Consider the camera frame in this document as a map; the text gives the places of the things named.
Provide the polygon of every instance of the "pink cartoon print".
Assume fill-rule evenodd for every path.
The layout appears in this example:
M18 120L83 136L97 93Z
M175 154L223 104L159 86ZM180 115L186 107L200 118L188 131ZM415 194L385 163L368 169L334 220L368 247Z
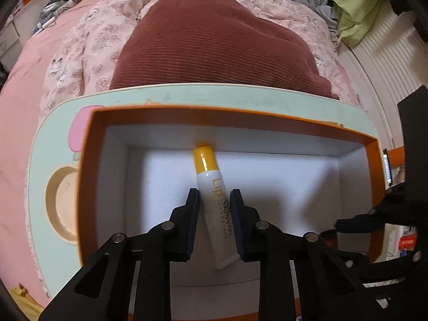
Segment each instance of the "pink cartoon print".
M101 109L102 105L86 106L80 109L78 114L74 117L71 123L70 130L68 131L68 146L74 152L73 160L78 161L80 151L86 136L86 128L89 124L92 112L96 109Z

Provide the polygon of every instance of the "floral blanket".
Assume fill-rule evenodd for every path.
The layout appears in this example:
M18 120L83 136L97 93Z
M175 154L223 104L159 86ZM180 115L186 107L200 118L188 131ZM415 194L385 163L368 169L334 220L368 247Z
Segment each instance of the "floral blanket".
M358 105L339 63L326 22L315 12L287 0L236 0L259 18L286 27L308 44L321 76L340 100ZM40 122L61 102L108 90L120 51L137 22L157 0L102 0L64 38L46 71Z

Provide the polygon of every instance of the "lip balm tube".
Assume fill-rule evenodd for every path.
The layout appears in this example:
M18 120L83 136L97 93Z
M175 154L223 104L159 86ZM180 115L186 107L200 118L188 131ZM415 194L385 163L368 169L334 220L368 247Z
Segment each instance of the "lip balm tube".
M215 267L222 269L239 257L227 191L211 146L193 150L193 159Z

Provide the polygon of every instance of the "maroon pillow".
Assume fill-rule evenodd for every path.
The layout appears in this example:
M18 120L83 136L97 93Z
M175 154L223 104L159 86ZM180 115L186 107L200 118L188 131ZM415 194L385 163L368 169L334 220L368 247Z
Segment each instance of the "maroon pillow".
M183 82L336 97L305 41L235 0L158 0L123 47L110 88Z

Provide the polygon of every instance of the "metal screw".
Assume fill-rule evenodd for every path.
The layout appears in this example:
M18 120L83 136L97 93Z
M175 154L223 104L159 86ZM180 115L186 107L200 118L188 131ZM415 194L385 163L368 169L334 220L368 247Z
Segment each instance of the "metal screw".
M165 229L166 231L173 229L175 226L174 222L172 221L165 221L162 223L162 229Z
M413 255L413 262L417 262L422 257L422 252L418 251Z
M125 235L123 235L122 233L113 234L113 236L111 237L111 240L113 240L115 243L120 243L121 241L123 241L123 239L125 239Z
M309 233L305 234L305 239L307 241L310 241L311 243L314 243L318 240L318 235L316 235L316 233L313 233L310 231Z
M265 230L265 229L268 229L268 228L269 228L269 223L267 223L266 221L258 221L258 222L255 224L255 226L256 226L258 229Z

